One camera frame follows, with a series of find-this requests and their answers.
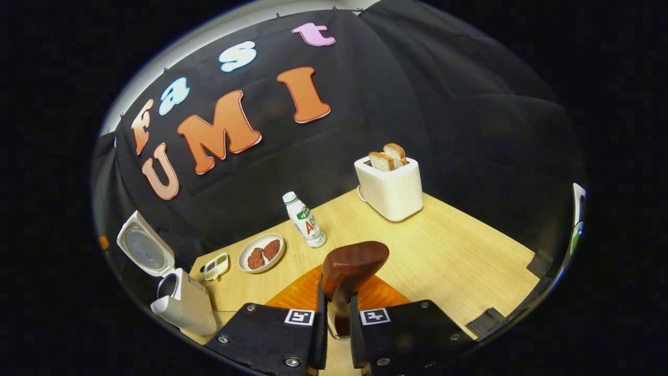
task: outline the white bottle cap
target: white bottle cap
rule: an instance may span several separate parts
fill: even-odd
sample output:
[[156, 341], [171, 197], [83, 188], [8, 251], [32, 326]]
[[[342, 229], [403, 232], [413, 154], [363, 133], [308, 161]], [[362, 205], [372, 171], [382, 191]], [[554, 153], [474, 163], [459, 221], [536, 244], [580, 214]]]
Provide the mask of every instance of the white bottle cap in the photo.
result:
[[293, 202], [296, 199], [297, 199], [297, 195], [295, 195], [295, 192], [292, 192], [292, 191], [283, 195], [283, 203], [285, 203], [286, 205]]

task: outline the screw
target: screw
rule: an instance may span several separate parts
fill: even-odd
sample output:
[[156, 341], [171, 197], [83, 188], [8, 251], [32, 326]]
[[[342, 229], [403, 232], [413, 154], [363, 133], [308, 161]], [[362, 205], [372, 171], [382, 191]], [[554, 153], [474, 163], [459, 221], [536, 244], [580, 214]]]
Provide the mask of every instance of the screw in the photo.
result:
[[288, 367], [299, 367], [301, 362], [298, 359], [295, 358], [288, 358], [285, 359], [285, 365]]

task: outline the orange letter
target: orange letter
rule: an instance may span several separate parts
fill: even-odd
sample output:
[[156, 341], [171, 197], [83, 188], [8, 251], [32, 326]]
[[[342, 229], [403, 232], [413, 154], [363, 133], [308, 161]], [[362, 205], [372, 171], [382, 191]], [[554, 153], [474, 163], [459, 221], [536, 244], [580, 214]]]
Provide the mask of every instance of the orange letter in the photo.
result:
[[178, 126], [176, 132], [188, 142], [195, 158], [195, 172], [199, 175], [211, 170], [216, 164], [204, 152], [209, 150], [219, 159], [225, 159], [225, 134], [230, 138], [230, 151], [241, 153], [262, 139], [260, 132], [253, 130], [241, 108], [241, 90], [229, 92], [218, 99], [213, 112], [213, 125], [197, 115], [189, 116]]
[[164, 186], [158, 179], [156, 171], [153, 169], [153, 160], [151, 158], [146, 159], [146, 162], [144, 162], [142, 172], [146, 175], [148, 182], [151, 183], [151, 187], [153, 187], [153, 190], [161, 199], [171, 200], [178, 193], [178, 179], [172, 165], [169, 163], [169, 159], [167, 159], [166, 149], [167, 145], [165, 143], [158, 145], [153, 152], [153, 157], [160, 161], [160, 165], [165, 170], [165, 174], [167, 174], [167, 179], [169, 180], [167, 186]]
[[148, 114], [148, 110], [151, 107], [153, 107], [153, 99], [148, 100], [132, 122], [131, 128], [134, 130], [134, 140], [137, 142], [137, 155], [142, 152], [146, 141], [148, 141], [148, 132], [144, 132], [144, 128], [148, 128], [148, 123], [151, 122], [151, 117]]
[[328, 104], [322, 103], [318, 92], [315, 90], [311, 75], [315, 69], [311, 67], [301, 67], [283, 72], [276, 77], [278, 82], [288, 86], [290, 95], [293, 96], [297, 113], [295, 121], [305, 123], [311, 120], [321, 118], [331, 111]]

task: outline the open lid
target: open lid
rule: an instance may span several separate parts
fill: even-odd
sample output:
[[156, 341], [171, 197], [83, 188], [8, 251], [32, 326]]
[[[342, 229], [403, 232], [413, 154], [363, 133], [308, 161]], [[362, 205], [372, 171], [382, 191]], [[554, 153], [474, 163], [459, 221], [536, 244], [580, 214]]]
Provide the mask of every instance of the open lid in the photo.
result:
[[118, 232], [116, 243], [128, 257], [152, 276], [165, 276], [174, 270], [174, 252], [135, 211]]

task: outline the bottle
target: bottle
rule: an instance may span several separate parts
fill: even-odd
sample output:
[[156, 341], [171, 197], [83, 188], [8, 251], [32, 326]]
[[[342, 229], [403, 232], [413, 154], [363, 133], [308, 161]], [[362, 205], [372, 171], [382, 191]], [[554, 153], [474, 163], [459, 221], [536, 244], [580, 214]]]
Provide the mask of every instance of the bottle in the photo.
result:
[[320, 230], [311, 210], [301, 202], [295, 192], [290, 191], [284, 194], [283, 203], [288, 209], [290, 219], [297, 226], [309, 247], [318, 248], [327, 241], [327, 236]]

